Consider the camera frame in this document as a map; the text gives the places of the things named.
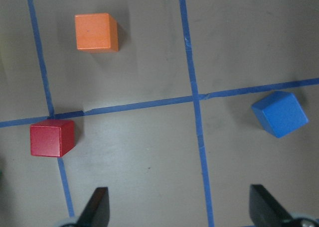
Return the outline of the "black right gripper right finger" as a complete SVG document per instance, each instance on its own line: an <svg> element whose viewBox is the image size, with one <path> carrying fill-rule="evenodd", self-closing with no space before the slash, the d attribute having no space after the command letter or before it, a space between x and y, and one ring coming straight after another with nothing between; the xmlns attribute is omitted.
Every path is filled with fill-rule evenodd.
<svg viewBox="0 0 319 227"><path fill-rule="evenodd" d="M261 184L250 185L249 216L256 227L283 227L292 216Z"/></svg>

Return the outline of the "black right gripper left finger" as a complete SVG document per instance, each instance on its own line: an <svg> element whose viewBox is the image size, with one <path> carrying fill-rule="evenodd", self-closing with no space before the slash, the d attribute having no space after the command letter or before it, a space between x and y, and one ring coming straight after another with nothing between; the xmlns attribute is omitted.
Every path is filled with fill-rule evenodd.
<svg viewBox="0 0 319 227"><path fill-rule="evenodd" d="M80 215L78 227L107 227L110 220L109 192L107 187L96 188Z"/></svg>

